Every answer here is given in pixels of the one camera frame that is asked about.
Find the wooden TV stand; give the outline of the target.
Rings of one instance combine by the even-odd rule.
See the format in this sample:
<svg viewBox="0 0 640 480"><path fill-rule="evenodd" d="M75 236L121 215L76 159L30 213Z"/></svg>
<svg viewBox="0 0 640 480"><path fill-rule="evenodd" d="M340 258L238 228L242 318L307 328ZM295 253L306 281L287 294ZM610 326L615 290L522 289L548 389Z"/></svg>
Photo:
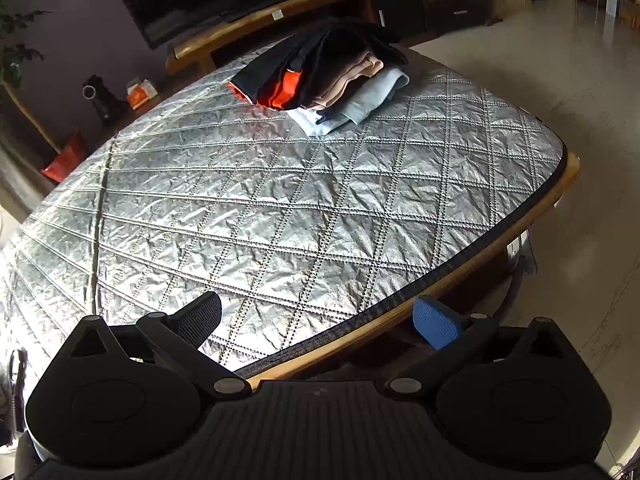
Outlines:
<svg viewBox="0 0 640 480"><path fill-rule="evenodd" d="M266 6L231 22L222 22L205 27L201 32L182 40L169 49L165 68L168 76L174 76L191 65L196 65L203 74L216 70L210 56L214 51L232 44L253 32L275 24L287 23L299 15L326 9L330 4L347 0L285 0ZM371 23L378 20L374 0L357 0L361 3L362 17Z"/></svg>

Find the silver quilted bedspread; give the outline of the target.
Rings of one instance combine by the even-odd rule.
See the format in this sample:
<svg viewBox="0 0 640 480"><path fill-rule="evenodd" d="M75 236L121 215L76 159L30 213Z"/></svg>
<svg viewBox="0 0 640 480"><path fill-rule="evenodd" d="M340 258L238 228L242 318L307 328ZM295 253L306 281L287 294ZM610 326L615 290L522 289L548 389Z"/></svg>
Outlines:
<svg viewBox="0 0 640 480"><path fill-rule="evenodd" d="M538 118L414 51L361 124L312 138L230 90L247 58L154 107L82 162L1 254L1 363L35 387L77 323L128 325L204 292L201 350L252 377L419 295L559 181Z"/></svg>

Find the light blue folded garment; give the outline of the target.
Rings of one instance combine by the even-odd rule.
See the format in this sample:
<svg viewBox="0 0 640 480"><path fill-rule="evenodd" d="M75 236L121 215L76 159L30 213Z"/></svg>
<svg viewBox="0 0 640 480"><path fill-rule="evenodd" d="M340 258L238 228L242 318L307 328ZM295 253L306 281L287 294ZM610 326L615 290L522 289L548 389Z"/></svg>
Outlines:
<svg viewBox="0 0 640 480"><path fill-rule="evenodd" d="M379 107L393 99L398 90L407 87L409 82L409 76L400 68L383 68L352 96L339 99L332 110L313 112L299 107L288 110L286 114L303 129L306 136L325 136L348 122L360 125Z"/></svg>

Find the navy zip jacket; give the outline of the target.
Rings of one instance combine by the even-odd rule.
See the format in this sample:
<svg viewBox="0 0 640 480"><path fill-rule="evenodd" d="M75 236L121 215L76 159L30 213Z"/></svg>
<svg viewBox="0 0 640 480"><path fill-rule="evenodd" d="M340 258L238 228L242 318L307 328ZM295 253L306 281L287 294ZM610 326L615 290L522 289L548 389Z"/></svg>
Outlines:
<svg viewBox="0 0 640 480"><path fill-rule="evenodd" d="M407 63L381 26L329 20L304 28L258 55L230 79L228 87L250 104L294 110L305 107L322 84L364 50L382 60L383 68Z"/></svg>

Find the red plant pot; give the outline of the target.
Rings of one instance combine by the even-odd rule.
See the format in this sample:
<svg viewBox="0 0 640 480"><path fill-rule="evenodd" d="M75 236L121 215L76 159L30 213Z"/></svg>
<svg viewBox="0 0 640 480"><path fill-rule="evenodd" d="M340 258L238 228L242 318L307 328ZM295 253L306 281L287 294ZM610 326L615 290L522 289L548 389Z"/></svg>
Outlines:
<svg viewBox="0 0 640 480"><path fill-rule="evenodd" d="M61 183L88 156L86 142L78 130L74 131L50 164L41 170L48 179Z"/></svg>

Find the black magnifier tool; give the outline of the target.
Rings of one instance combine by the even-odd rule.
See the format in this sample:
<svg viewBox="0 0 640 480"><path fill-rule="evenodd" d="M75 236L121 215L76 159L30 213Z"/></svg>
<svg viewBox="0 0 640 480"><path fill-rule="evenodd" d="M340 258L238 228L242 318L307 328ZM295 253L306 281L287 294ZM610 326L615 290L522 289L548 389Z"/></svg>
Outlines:
<svg viewBox="0 0 640 480"><path fill-rule="evenodd" d="M11 352L1 364L1 445L9 446L25 431L24 388L28 364L25 349Z"/></svg>

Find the beige curtain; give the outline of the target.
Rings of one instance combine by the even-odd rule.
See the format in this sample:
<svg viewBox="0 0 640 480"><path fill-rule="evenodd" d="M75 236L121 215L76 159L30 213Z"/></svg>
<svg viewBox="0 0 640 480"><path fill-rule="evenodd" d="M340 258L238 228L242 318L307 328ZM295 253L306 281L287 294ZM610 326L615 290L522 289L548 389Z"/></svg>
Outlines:
<svg viewBox="0 0 640 480"><path fill-rule="evenodd" d="M1 116L1 206L23 222L54 189L42 172L43 159L29 135Z"/></svg>

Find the dark wooden side cabinet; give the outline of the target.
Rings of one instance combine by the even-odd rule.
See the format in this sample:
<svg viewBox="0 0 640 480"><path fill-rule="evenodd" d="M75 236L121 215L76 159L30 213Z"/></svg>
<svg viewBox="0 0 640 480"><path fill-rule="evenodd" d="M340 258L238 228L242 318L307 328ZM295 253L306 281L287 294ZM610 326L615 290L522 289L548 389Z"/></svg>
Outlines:
<svg viewBox="0 0 640 480"><path fill-rule="evenodd" d="M410 44L499 23L495 0L373 0L378 21L393 42Z"/></svg>

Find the pink folded garment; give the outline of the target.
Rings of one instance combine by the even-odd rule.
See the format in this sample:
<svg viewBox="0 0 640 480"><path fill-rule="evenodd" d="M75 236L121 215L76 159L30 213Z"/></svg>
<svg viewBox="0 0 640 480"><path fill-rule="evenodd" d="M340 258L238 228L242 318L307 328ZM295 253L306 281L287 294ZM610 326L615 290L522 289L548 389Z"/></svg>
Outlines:
<svg viewBox="0 0 640 480"><path fill-rule="evenodd" d="M324 110L334 105L345 93L347 87L360 77L371 78L384 67L372 51L364 50L331 76L326 84L305 104L311 110Z"/></svg>

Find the orange tissue box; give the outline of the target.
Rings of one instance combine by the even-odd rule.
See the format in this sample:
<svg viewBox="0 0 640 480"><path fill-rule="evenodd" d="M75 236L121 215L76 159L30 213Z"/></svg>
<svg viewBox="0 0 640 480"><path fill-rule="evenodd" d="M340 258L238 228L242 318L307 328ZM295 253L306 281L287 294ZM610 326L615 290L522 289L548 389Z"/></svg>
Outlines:
<svg viewBox="0 0 640 480"><path fill-rule="evenodd" d="M158 96L154 84L149 79L140 79L139 77L128 82L126 91L127 102L133 110L137 110Z"/></svg>

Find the black cylindrical speaker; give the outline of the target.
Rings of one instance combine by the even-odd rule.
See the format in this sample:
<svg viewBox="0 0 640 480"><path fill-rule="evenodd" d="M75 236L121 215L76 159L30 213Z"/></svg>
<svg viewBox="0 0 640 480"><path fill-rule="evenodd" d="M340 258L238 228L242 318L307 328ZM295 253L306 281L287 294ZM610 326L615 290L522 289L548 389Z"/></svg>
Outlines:
<svg viewBox="0 0 640 480"><path fill-rule="evenodd" d="M94 107L104 126L113 125L128 110L128 103L117 99L98 75L91 75L84 82L81 93Z"/></svg>

